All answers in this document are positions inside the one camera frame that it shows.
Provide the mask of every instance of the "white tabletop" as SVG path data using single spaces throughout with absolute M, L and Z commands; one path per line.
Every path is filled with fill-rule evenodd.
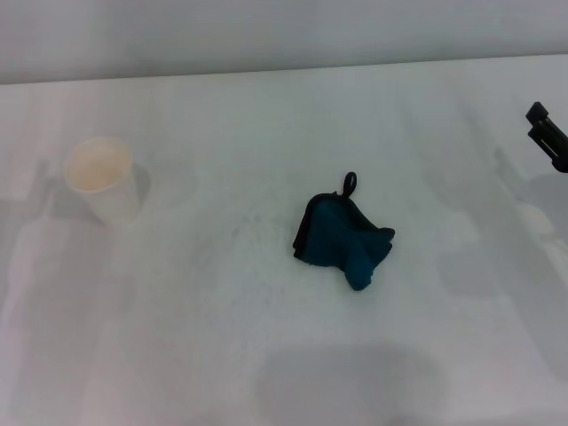
M 0 424 L 568 424 L 568 57 L 0 88 Z M 61 181 L 97 135 L 144 207 Z M 373 283 L 292 257 L 341 189 L 397 231 Z

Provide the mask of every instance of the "teal cloth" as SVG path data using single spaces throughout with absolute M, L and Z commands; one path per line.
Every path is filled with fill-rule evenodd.
M 357 184 L 355 174 L 350 174 L 351 187 L 348 175 L 343 195 L 320 194 L 310 201 L 294 247 L 300 260 L 339 268 L 351 288 L 361 291 L 391 251 L 395 231 L 375 227 L 349 199 Z

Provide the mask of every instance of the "white cup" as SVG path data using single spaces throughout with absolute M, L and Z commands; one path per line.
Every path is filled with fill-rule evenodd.
M 124 225 L 140 210 L 130 149 L 117 138 L 93 138 L 65 162 L 67 184 L 106 225 Z

